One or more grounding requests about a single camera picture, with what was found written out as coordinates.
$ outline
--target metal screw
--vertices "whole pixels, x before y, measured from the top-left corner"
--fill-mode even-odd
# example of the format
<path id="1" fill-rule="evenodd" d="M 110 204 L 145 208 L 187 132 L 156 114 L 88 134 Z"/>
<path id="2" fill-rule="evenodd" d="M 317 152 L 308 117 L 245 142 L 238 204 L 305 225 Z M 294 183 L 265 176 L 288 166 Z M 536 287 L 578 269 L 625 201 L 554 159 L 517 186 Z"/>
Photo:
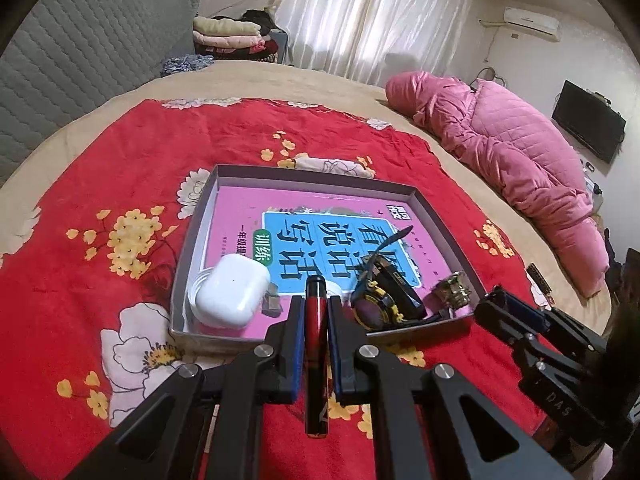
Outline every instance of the metal screw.
<path id="1" fill-rule="evenodd" d="M 374 357 L 377 357 L 377 355 L 380 353 L 380 350 L 378 350 L 377 346 L 373 346 L 373 345 L 362 345 L 359 349 L 358 352 L 360 352 L 360 355 L 362 357 L 366 357 L 368 359 L 373 359 Z"/>
<path id="2" fill-rule="evenodd" d="M 195 374 L 198 373 L 198 368 L 199 368 L 198 365 L 189 363 L 186 365 L 182 365 L 180 368 L 178 368 L 178 373 L 180 374 L 180 377 L 189 379 L 190 377 L 193 377 Z"/>
<path id="3" fill-rule="evenodd" d="M 450 379 L 456 373 L 456 371 L 453 369 L 453 366 L 447 364 L 436 365 L 433 370 L 436 372 L 436 375 L 438 377 L 441 377 L 443 379 Z"/>
<path id="4" fill-rule="evenodd" d="M 273 355 L 273 346 L 262 344 L 254 348 L 254 354 L 258 357 L 270 357 Z"/>

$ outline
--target flower center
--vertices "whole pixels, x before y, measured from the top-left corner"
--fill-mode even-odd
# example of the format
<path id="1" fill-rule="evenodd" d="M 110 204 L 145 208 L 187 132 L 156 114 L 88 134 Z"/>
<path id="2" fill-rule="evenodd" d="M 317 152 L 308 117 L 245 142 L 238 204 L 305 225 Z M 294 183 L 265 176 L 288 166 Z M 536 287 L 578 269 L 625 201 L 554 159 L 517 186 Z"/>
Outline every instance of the flower center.
<path id="1" fill-rule="evenodd" d="M 161 366 L 167 366 L 174 361 L 180 360 L 183 356 L 183 352 L 175 346 L 165 343 L 161 345 L 156 343 L 156 347 L 150 352 L 145 352 L 143 361 L 145 363 L 145 371 L 155 370 Z"/>

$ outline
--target stack of folded blankets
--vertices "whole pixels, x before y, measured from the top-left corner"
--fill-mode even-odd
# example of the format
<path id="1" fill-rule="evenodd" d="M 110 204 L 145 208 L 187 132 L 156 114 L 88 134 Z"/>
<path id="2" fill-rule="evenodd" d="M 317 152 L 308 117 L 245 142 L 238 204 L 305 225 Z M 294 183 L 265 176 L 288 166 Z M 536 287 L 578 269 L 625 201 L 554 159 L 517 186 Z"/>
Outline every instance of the stack of folded blankets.
<path id="1" fill-rule="evenodd" d="M 266 12 L 248 10 L 239 20 L 226 16 L 193 19 L 196 53 L 215 59 L 276 62 L 278 44 L 269 33 L 275 28 Z"/>

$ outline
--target red floral blanket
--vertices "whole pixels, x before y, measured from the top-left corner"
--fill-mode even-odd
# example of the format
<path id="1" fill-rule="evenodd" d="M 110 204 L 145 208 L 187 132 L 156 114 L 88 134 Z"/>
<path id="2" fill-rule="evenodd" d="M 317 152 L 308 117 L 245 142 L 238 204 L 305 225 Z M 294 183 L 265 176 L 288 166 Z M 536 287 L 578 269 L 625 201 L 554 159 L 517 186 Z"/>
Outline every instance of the red floral blanket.
<path id="1" fill-rule="evenodd" d="M 62 478 L 182 362 L 222 362 L 185 355 L 167 333 L 189 218 L 215 164 L 290 168 L 301 153 L 357 160 L 419 188 L 485 287 L 502 283 L 532 301 L 521 258 L 422 139 L 318 105 L 145 101 L 47 191 L 0 269 L 9 352 L 0 429 L 39 478 Z M 526 431 L 543 418 L 517 389 L 509 349 L 477 326 L 432 348 L 392 350 L 415 366 L 451 363 Z M 263 478 L 374 477 L 368 406 L 332 398 L 323 441 L 303 436 L 300 403 L 264 414 Z"/>

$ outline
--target green label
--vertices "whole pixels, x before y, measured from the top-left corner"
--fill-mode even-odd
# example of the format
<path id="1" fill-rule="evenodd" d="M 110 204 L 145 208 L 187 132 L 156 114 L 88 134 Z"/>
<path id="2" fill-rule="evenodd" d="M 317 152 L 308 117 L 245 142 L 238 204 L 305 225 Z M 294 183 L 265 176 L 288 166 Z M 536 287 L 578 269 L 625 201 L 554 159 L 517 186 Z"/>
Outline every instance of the green label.
<path id="1" fill-rule="evenodd" d="M 273 263 L 271 233 L 267 229 L 254 231 L 254 260 L 265 267 L 269 267 Z"/>

